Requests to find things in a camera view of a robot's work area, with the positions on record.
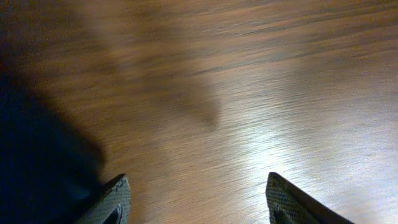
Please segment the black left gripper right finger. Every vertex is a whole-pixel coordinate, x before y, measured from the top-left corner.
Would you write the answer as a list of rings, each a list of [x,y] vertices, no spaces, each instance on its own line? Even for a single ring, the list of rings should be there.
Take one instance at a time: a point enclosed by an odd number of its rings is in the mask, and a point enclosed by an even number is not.
[[[276,172],[268,175],[266,199],[271,224],[353,224]]]

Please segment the dark blue shorts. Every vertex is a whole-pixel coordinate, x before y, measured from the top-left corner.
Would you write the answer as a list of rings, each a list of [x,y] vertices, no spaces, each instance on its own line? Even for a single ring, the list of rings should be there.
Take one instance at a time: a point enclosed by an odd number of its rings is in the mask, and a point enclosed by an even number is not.
[[[1,68],[1,223],[75,223],[103,184],[97,143]]]

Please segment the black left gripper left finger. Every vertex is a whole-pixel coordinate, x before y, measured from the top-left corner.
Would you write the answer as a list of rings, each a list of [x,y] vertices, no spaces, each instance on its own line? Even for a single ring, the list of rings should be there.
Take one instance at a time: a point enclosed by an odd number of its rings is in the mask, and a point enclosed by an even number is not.
[[[126,174],[119,174],[103,185],[100,193],[83,202],[76,224],[127,224],[131,207],[131,188]]]

